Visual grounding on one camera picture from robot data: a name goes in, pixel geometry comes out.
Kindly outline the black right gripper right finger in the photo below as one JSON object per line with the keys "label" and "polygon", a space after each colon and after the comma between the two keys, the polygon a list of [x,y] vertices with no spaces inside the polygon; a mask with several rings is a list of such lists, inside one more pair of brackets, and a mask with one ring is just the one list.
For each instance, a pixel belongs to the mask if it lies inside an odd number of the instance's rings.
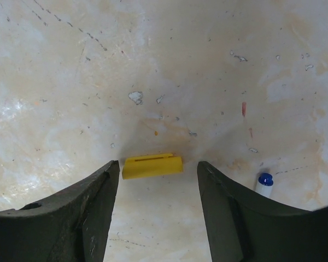
{"label": "black right gripper right finger", "polygon": [[212,261],[328,261],[328,206],[288,206],[197,166]]}

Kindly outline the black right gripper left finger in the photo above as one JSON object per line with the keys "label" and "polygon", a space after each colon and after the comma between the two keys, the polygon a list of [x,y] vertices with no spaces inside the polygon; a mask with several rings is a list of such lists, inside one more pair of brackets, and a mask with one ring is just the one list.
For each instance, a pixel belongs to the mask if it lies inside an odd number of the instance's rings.
{"label": "black right gripper left finger", "polygon": [[119,173],[112,160],[57,193],[0,211],[0,261],[103,261]]}

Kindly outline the yellow marker cap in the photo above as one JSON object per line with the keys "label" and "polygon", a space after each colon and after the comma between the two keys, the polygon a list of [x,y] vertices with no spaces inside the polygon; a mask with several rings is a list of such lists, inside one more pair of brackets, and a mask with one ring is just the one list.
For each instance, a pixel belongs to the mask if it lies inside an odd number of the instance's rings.
{"label": "yellow marker cap", "polygon": [[183,160],[171,153],[131,157],[122,169],[124,180],[164,176],[183,172]]}

